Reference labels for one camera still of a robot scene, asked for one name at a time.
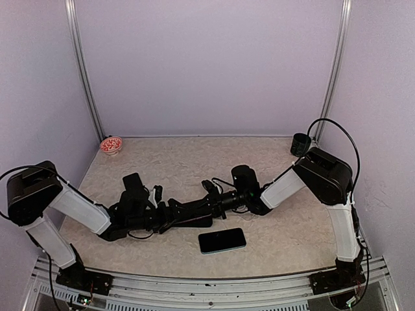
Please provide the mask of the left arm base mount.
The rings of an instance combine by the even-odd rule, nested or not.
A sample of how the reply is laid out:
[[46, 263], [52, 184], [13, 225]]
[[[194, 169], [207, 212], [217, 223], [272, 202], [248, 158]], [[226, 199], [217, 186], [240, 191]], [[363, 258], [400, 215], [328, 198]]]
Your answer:
[[85, 269], [81, 262], [76, 262], [68, 268], [59, 269], [56, 283], [68, 288], [108, 296], [112, 286], [113, 277]]

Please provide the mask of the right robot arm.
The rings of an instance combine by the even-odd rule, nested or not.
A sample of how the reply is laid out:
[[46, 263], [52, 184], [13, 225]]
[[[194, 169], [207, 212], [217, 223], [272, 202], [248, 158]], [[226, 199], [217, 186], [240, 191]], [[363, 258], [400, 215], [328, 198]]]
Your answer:
[[252, 214], [264, 216], [303, 188], [309, 189], [328, 210], [337, 244], [337, 261], [343, 263], [331, 274], [332, 282], [346, 287], [357, 276], [351, 263], [361, 255], [357, 241], [358, 221], [353, 206], [352, 169], [343, 160], [312, 147], [272, 182], [260, 186], [254, 169], [239, 165], [231, 170], [233, 191], [219, 192], [205, 180], [207, 195], [187, 203], [169, 199], [180, 223], [197, 217], [224, 217], [227, 210], [245, 206]]

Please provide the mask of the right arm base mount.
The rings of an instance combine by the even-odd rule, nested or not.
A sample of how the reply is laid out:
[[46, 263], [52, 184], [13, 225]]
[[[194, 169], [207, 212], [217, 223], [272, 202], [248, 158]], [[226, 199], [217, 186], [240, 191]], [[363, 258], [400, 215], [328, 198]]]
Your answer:
[[309, 276], [314, 295], [334, 292], [366, 282], [361, 259], [356, 259], [353, 262], [337, 259], [335, 263], [334, 270], [321, 271]]

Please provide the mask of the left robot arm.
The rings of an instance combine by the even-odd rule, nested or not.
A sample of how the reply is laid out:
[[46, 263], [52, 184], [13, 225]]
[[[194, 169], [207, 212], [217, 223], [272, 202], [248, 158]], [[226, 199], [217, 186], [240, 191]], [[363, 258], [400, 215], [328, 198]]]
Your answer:
[[9, 220], [24, 228], [54, 263], [65, 269], [66, 279], [77, 288], [90, 283], [90, 272], [78, 264], [75, 248], [49, 218], [49, 209], [72, 218], [107, 242], [137, 230], [162, 234], [185, 218], [161, 201], [162, 187], [148, 190], [137, 173], [123, 178], [125, 190], [111, 207], [87, 198], [59, 175], [50, 161], [17, 167], [7, 175]]

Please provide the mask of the purple smartphone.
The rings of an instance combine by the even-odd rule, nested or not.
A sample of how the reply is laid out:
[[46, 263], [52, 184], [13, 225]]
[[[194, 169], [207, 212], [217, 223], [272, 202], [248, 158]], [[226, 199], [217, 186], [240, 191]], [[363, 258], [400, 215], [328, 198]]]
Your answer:
[[204, 215], [204, 216], [199, 216], [199, 217], [196, 217], [196, 218], [191, 218], [191, 219], [188, 219], [188, 220], [181, 221], [180, 224], [186, 224], [186, 223], [189, 223], [189, 222], [195, 222], [195, 221], [203, 220], [205, 218], [210, 218], [210, 217], [211, 217], [211, 214]]

